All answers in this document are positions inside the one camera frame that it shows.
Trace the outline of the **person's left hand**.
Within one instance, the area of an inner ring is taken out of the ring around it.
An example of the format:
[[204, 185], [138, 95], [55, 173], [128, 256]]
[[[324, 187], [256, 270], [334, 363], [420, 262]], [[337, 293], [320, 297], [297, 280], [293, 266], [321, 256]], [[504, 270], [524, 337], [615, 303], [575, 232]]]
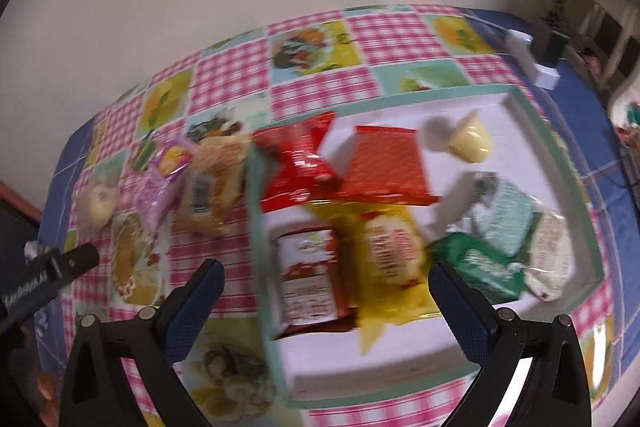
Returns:
[[60, 403], [58, 402], [58, 384], [53, 376], [42, 369], [36, 361], [36, 352], [32, 347], [32, 332], [27, 326], [21, 327], [26, 350], [25, 389], [29, 399], [38, 405], [40, 421], [48, 427], [58, 427], [60, 421]]

